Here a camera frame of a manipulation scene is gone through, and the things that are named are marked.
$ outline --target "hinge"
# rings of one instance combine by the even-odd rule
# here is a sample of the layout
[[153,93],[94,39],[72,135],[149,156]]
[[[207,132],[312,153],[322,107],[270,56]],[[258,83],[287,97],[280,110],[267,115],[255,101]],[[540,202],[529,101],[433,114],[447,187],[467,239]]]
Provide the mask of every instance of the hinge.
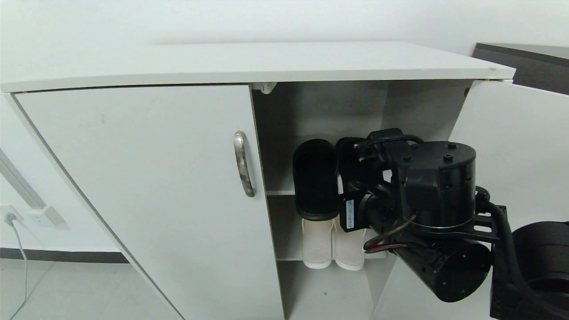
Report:
[[268,95],[273,91],[276,85],[276,82],[255,82],[251,83],[250,86],[251,90],[261,90],[262,93]]
[[492,79],[490,81],[499,81],[508,84],[514,84],[514,79]]

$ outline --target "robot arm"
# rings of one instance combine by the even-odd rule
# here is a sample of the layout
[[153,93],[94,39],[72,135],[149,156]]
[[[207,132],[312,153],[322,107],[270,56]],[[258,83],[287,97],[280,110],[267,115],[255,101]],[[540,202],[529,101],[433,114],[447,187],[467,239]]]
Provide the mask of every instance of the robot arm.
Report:
[[[342,228],[379,234],[364,245],[367,253],[395,253],[445,302],[472,294],[494,265],[491,317],[569,319],[569,223],[512,233],[506,207],[476,186],[476,152],[467,145],[387,129],[354,148],[360,162],[392,172],[376,186],[350,181],[343,194]],[[346,205],[353,206],[350,223]]]

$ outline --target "black baseboard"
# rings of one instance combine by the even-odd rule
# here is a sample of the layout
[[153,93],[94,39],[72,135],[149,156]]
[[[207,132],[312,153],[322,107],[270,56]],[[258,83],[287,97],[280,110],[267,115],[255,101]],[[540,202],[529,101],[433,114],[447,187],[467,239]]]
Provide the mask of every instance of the black baseboard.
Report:
[[[121,252],[66,252],[24,249],[28,260],[93,263],[129,263]],[[23,260],[20,249],[0,248],[0,258]]]

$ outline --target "door handle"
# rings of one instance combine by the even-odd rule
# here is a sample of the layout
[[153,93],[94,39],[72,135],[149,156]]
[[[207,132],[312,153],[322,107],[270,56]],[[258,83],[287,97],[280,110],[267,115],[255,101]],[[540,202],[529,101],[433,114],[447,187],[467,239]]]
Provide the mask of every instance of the door handle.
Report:
[[237,160],[237,170],[241,178],[241,184],[245,194],[252,198],[255,196],[255,189],[251,185],[249,168],[247,167],[247,156],[245,155],[245,132],[237,131],[233,136],[233,146],[235,147],[235,159]]

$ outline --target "plug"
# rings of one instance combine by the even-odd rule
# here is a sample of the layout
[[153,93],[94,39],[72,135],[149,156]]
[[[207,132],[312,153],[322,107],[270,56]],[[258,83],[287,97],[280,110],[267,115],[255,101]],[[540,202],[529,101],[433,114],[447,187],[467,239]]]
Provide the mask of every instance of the plug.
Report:
[[4,221],[11,227],[14,226],[14,220],[18,220],[18,217],[16,217],[12,212],[9,212],[4,216]]

